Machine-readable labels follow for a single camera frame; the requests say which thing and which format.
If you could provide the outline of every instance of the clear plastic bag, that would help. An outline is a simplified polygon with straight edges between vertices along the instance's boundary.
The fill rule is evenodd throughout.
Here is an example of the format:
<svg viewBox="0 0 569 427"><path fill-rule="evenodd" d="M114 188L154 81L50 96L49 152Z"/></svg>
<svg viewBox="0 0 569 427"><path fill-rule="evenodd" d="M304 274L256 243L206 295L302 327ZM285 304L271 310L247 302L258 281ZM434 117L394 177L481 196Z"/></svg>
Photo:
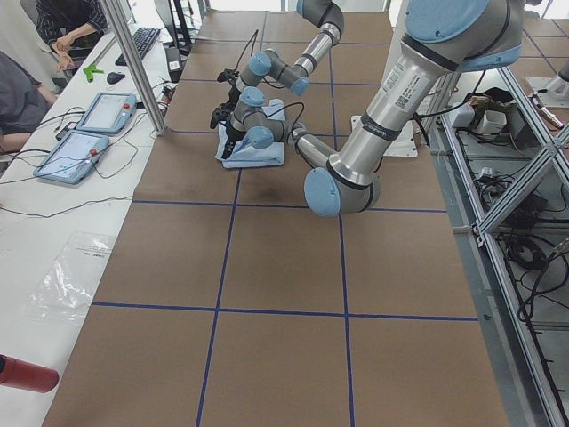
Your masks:
<svg viewBox="0 0 569 427"><path fill-rule="evenodd" d="M30 295L25 307L36 320L81 326L116 238L75 232Z"/></svg>

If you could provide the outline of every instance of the computer mouse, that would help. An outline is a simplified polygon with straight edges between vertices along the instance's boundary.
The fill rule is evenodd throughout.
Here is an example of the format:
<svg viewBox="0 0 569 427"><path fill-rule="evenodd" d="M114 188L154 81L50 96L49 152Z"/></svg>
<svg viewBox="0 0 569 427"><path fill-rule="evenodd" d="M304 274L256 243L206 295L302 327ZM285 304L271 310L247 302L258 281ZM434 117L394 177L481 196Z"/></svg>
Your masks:
<svg viewBox="0 0 569 427"><path fill-rule="evenodd" d="M110 85L115 85L118 82L120 82L122 79L124 79L126 76L123 73L108 73L107 76L107 83L109 83Z"/></svg>

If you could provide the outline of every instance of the red bottle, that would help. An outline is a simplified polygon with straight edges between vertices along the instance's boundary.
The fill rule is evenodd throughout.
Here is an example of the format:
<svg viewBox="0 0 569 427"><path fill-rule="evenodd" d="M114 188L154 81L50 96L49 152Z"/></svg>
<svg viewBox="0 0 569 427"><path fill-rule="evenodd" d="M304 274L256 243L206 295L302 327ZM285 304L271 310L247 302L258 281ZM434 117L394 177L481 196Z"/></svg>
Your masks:
<svg viewBox="0 0 569 427"><path fill-rule="evenodd" d="M0 385L46 393L60 380L57 371L0 355Z"/></svg>

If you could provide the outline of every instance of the green object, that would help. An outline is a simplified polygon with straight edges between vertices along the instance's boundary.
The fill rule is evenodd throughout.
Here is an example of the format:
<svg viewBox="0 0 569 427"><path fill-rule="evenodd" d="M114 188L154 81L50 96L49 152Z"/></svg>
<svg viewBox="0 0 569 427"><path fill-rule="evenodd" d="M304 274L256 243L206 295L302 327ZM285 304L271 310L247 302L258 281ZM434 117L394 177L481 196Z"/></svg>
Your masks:
<svg viewBox="0 0 569 427"><path fill-rule="evenodd" d="M95 73L104 74L105 73L105 71L103 71L102 69L98 69L97 64L95 64L95 63L91 64L89 67L83 68L83 72L87 76L87 81L89 83L91 83L93 80L93 76L92 76L93 74L95 74Z"/></svg>

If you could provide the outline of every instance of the blue cloth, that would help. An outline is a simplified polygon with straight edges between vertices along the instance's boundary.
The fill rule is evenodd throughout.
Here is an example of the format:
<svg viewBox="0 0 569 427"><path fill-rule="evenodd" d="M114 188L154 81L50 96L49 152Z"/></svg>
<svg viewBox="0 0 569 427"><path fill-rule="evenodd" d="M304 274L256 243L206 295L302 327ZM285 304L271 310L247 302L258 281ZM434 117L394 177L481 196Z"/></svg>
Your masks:
<svg viewBox="0 0 569 427"><path fill-rule="evenodd" d="M282 100L271 100L267 107L263 107L265 114L270 115L273 112L281 109L285 104ZM286 120L285 112L279 111L271 119ZM239 141L233 154L227 159L222 159L223 150L228 137L225 133L224 126L219 127L220 145L217 148L215 158L220 160L223 167L226 169L233 169L239 167L263 167L263 166L280 166L285 163L285 144L283 142L273 142L265 149L256 149L247 143L247 140Z"/></svg>

